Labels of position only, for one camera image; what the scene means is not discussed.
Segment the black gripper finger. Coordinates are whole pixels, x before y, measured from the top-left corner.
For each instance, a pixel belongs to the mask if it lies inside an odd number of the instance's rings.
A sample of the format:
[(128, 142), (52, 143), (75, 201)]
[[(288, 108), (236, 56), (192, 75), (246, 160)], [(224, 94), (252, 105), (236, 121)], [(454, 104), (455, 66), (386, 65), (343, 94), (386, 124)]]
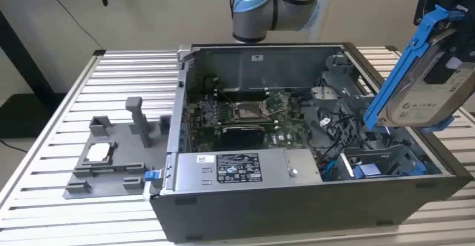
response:
[(430, 45), (437, 46), (439, 58), (425, 77), (425, 82), (445, 84), (458, 69), (457, 65), (447, 67), (450, 59), (454, 57), (462, 63), (474, 62), (474, 22), (450, 23), (449, 29), (431, 37)]

